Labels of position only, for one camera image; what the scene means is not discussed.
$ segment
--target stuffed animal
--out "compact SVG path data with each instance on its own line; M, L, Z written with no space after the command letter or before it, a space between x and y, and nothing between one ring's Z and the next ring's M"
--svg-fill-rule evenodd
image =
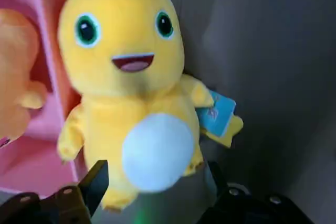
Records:
M21 13L0 9L0 147L25 132L30 116L27 109L41 108L47 96L45 86L30 81L39 49L38 34Z
M88 168L109 165L102 206L123 209L163 191L202 163L196 106L207 88L182 74L184 49L170 0L67 0L58 31L81 103L58 139L63 161L83 147Z

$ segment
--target paper tag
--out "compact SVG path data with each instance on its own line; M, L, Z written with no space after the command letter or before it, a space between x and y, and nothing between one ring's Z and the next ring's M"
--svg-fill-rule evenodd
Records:
M215 101L211 108L197 108L199 126L206 131L221 137L225 134L236 107L236 102L210 90Z

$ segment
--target screw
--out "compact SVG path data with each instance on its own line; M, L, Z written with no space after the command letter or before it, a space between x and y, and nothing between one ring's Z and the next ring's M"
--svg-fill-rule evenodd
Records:
M27 202L30 200L30 196L24 196L20 199L20 202L23 203L23 202Z
M236 188L231 188L229 190L229 193L233 196L237 196L239 194L239 191Z
M281 204L281 199L278 196L270 196L269 201L275 205Z
M64 194L71 194L72 193L72 189L71 188L68 188L68 189L65 189L63 191Z

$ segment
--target gray wall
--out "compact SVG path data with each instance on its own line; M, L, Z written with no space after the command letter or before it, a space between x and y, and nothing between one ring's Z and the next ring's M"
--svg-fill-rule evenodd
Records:
M278 190L316 222L336 215L336 0L172 0L186 70L237 101L234 181Z

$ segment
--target green eye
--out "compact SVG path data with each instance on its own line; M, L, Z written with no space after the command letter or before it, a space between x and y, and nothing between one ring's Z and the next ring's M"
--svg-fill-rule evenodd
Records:
M75 27L77 43L82 47L94 47L100 39L100 27L91 14L81 15Z
M165 12L159 12L155 21L157 32L164 38L170 39L174 35L174 28L172 22Z

